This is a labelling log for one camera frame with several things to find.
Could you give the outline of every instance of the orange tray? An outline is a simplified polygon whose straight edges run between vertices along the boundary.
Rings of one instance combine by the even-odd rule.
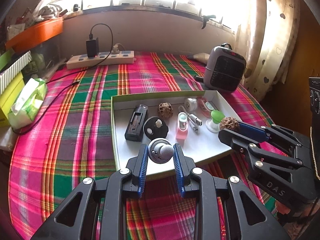
[[[62,33],[63,18],[47,20],[26,29],[5,44],[6,50],[13,48],[16,53],[30,50],[44,41]]]

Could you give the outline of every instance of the white tray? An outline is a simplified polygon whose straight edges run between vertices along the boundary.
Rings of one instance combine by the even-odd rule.
[[[157,116],[157,107],[160,103],[169,102],[173,107],[173,117],[166,121],[169,132],[166,137],[172,144],[179,143],[185,156],[193,158],[196,164],[206,164],[228,155],[231,148],[218,139],[217,133],[210,132],[206,126],[206,118],[200,109],[193,112],[202,120],[199,134],[190,127],[185,141],[175,138],[178,107],[183,105],[185,98],[204,96],[214,107],[237,120],[241,119],[217,91],[181,91],[181,92],[158,92],[112,97],[112,139],[117,170],[125,168],[130,158],[138,155],[141,143],[149,144],[150,139],[143,136],[142,142],[132,142],[124,138],[128,122],[136,106],[143,104],[148,106],[148,117]],[[148,160],[147,178],[157,179],[174,173],[173,159],[164,164],[156,164]]]

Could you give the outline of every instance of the pink plastic object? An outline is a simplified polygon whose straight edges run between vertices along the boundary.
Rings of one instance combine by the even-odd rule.
[[[176,127],[176,139],[185,140],[188,135],[188,117],[186,113],[178,114],[178,122]]]
[[[203,97],[197,98],[198,105],[205,117],[211,118],[211,111],[214,110],[214,108],[211,106],[211,104],[207,101],[207,99]]]

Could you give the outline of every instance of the plaid tablecloth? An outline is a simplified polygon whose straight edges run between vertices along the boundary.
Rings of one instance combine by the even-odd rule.
[[[23,238],[30,239],[83,178],[102,179],[115,171],[112,96],[204,88],[193,79],[195,74],[203,75],[204,67],[185,56],[136,53],[136,58],[133,65],[99,66],[48,85],[38,116],[64,87],[81,80],[62,93],[40,123],[17,141],[8,194],[12,223]],[[74,71],[58,71],[53,79]],[[271,125],[270,117],[243,87],[223,96],[244,122]],[[274,209],[274,199],[247,180],[242,155],[234,153],[203,168],[223,178],[238,175],[270,211]],[[150,181],[140,200],[127,202],[128,237],[193,239],[194,217],[195,200],[180,198],[175,177]],[[224,236],[224,222],[220,222]]]

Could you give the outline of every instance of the striped box lid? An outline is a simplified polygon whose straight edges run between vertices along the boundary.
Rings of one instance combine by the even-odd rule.
[[[6,71],[0,76],[0,95],[10,84],[12,79],[29,63],[31,62],[31,52],[21,56],[15,63],[13,63]]]

